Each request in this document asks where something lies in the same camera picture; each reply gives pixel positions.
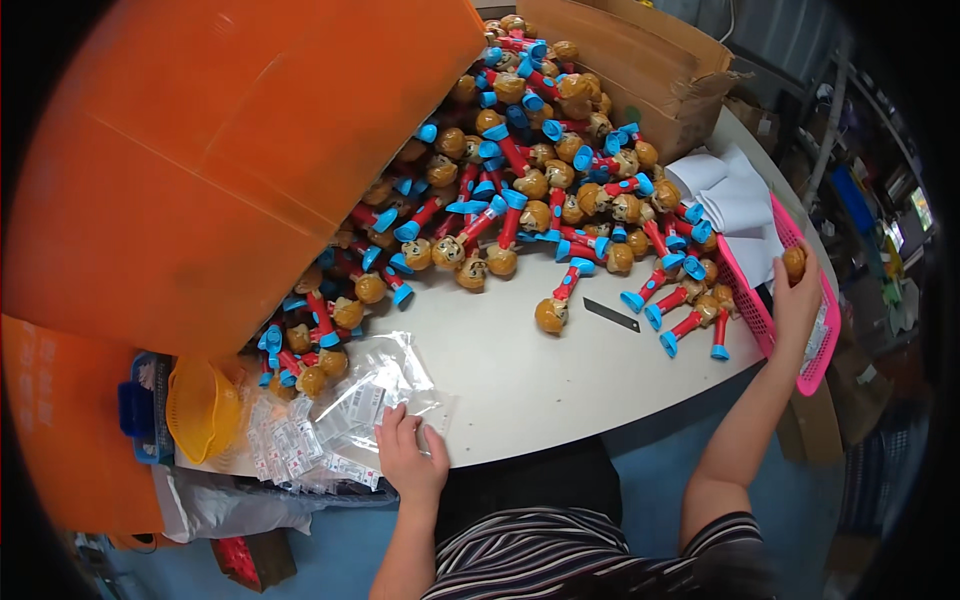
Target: blue floor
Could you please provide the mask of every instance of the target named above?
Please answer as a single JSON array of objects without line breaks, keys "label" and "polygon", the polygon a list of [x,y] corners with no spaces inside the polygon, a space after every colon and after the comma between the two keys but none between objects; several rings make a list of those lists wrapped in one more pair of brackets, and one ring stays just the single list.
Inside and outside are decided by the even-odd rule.
[{"label": "blue floor", "polygon": [[[727,409],[755,374],[604,434],[620,473],[624,522],[634,554],[674,556],[684,484]],[[781,576],[781,598],[822,597],[822,570],[843,492],[842,461],[828,467],[783,460],[776,436],[750,489],[754,514]],[[312,536],[289,533],[298,574],[264,598],[366,598],[396,521],[396,506],[315,513]],[[217,568],[206,540],[152,555],[113,552],[130,598],[251,598]]]}]

